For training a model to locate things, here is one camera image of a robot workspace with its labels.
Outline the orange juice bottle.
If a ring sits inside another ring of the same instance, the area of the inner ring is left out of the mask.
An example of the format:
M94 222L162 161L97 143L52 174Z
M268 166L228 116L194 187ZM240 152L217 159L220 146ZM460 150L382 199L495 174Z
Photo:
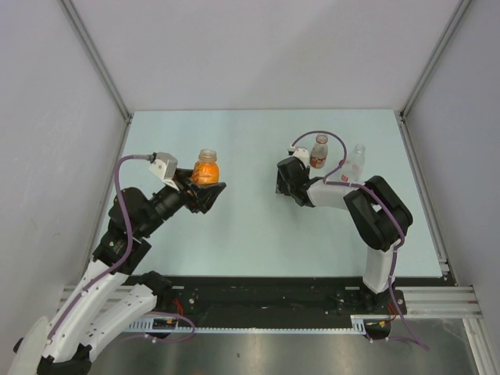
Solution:
M198 154L191 179L198 185L216 184L220 171L217 165L217 154L212 149L202 149Z

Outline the red label clear bottle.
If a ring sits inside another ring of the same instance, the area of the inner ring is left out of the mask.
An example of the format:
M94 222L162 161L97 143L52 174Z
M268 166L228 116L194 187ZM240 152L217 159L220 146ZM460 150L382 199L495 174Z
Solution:
M311 167L321 169L324 167L328 154L328 136L317 134L316 143L309 154L309 164Z

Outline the clear water bottle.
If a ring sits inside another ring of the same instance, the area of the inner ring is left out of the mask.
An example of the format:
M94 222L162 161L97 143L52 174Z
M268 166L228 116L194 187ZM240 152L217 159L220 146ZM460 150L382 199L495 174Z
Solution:
M366 146L357 144L348 154L340 169L340 182L352 183L361 179L365 165Z

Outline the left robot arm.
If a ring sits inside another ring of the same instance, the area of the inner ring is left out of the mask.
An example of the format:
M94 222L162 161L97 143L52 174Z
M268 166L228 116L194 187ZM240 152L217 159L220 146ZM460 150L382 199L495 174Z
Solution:
M108 230L80 282L52 320L40 318L18 340L9 373L87 374L102 351L131 323L172 305L171 282L149 271L125 297L104 308L151 248L147 240L154 231L182 208L207 213L226 187L224 182L198 185L191 175L191 170L176 170L151 198L136 187L118 190L109 210Z

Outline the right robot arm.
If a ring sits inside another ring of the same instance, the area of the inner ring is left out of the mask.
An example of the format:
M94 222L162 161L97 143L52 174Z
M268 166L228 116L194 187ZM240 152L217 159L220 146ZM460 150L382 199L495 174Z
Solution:
M277 164L278 194L300 206L344 209L351 215L359 236L367 245L359 305L379 313L394 296L393 283L398 250L405 243L413 215L381 176L364 183L323 181L310 177L309 168L295 156Z

